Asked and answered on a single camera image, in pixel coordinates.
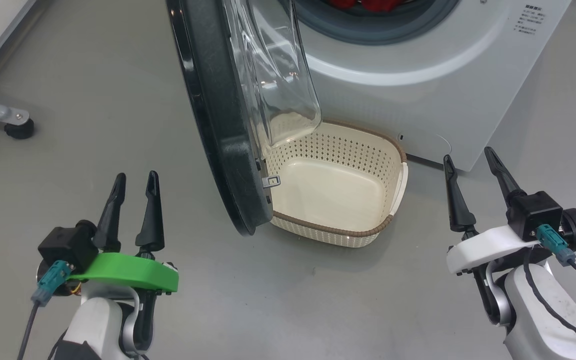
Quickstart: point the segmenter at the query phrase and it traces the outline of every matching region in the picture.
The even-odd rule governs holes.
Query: front-loading washing machine
[[[570,4],[404,0],[374,13],[335,2],[166,0],[206,157],[242,234],[273,216],[266,155],[324,118],[471,170]]]
[[[325,117],[470,171],[570,0],[409,0],[390,12],[295,0]]]

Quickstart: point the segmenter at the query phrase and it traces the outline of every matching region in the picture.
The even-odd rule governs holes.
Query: teal connector
[[[535,234],[542,246],[550,250],[562,266],[569,266],[569,260],[575,261],[575,253],[568,248],[566,240],[553,227],[540,225]]]
[[[39,303],[42,308],[48,304],[58,287],[66,282],[68,276],[73,272],[72,265],[64,260],[55,261],[48,272],[46,272],[39,282],[37,290],[30,297],[33,303]]]

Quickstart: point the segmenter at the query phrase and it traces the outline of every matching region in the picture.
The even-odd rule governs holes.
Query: black wheel
[[[32,137],[35,132],[35,122],[29,118],[28,121],[21,125],[7,123],[6,126],[4,126],[4,132],[13,139],[28,139]]]

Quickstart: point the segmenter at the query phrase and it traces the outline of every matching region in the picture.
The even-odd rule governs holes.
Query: laundry basket
[[[274,148],[266,158],[275,226],[338,246],[373,242],[397,212],[408,180],[397,141],[327,120],[316,132]]]

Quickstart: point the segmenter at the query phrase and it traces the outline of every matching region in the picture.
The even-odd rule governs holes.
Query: brown braided rim
[[[360,132],[364,132],[364,133],[368,133],[370,135],[374,135],[376,137],[380,137],[380,138],[388,141],[389,143],[391,143],[397,149],[397,152],[399,153],[399,157],[401,157],[402,163],[405,163],[407,161],[406,152],[404,152],[402,146],[400,146],[400,144],[398,144],[398,142],[395,139],[393,139],[393,137],[390,137],[390,136],[387,136],[384,134],[380,134],[379,132],[376,132],[374,130],[366,129],[365,127],[357,126],[357,125],[350,124],[350,123],[343,122],[343,121],[326,119],[326,120],[324,120],[324,123],[343,126],[345,128],[359,130]],[[375,227],[375,228],[371,228],[368,231],[350,231],[350,230],[342,230],[341,228],[323,226],[323,225],[319,225],[317,223],[311,223],[308,221],[304,221],[302,219],[288,216],[286,214],[282,214],[281,212],[278,212],[278,211],[274,211],[272,215],[275,216],[276,218],[282,219],[284,221],[288,221],[290,223],[293,223],[293,224],[296,224],[299,226],[304,226],[306,228],[311,228],[311,229],[318,230],[318,231],[324,231],[326,233],[331,233],[331,234],[335,234],[335,235],[343,235],[345,237],[354,237],[354,238],[365,238],[365,237],[370,237],[371,235],[381,233],[391,223],[391,221],[393,221],[393,215],[388,214],[388,216],[386,216],[386,219],[384,219],[382,221],[382,223],[377,225],[377,227]]]

